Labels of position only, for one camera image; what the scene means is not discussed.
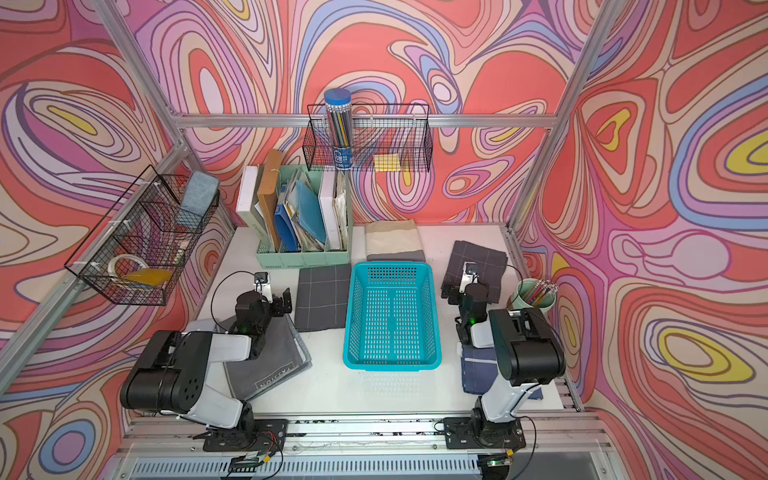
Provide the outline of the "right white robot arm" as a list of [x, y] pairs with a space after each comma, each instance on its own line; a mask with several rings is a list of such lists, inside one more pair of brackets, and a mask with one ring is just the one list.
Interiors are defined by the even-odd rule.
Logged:
[[478, 397], [469, 420], [484, 445], [516, 428], [520, 407], [565, 373], [565, 354], [545, 314], [557, 297], [551, 283], [524, 279], [502, 309], [488, 308], [489, 288], [472, 282], [459, 288], [462, 389]]

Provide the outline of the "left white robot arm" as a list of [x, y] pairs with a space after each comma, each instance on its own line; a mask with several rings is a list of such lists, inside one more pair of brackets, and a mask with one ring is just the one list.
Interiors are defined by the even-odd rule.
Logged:
[[153, 334], [120, 390], [128, 410], [170, 413], [212, 430], [251, 432], [247, 402], [207, 384], [213, 364], [256, 360], [271, 320], [292, 311], [291, 291], [270, 298], [258, 290], [238, 296], [233, 324], [223, 333], [161, 330]]

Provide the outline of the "grey pillowcase with label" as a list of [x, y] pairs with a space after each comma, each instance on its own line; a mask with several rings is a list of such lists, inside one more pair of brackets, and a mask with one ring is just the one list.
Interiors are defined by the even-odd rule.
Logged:
[[232, 396], [251, 401], [312, 366], [311, 355], [289, 315], [273, 318], [260, 355], [227, 362], [224, 372]]

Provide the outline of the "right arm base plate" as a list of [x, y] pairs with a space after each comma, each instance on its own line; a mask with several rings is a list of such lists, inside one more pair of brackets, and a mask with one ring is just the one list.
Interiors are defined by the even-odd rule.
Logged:
[[449, 450], [503, 449], [516, 452], [527, 446], [518, 419], [493, 423], [471, 417], [446, 417], [442, 425]]

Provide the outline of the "dark grey checked pillowcase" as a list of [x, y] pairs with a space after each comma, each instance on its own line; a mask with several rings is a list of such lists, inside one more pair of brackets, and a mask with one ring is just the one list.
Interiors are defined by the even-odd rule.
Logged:
[[351, 270], [347, 263], [299, 271], [294, 307], [294, 325], [298, 332], [345, 328]]

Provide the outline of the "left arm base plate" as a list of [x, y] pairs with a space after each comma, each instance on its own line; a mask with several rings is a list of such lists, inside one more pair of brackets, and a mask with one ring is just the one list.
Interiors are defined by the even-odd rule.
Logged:
[[209, 428], [195, 439], [204, 441], [205, 452], [277, 453], [285, 444], [287, 427], [285, 419], [252, 419], [232, 429]]

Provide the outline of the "teal plastic basket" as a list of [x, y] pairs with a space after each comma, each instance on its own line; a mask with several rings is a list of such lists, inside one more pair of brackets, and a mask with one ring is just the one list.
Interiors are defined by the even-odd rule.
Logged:
[[343, 362], [374, 372], [434, 370], [442, 362], [437, 295], [424, 262], [360, 262], [351, 271]]

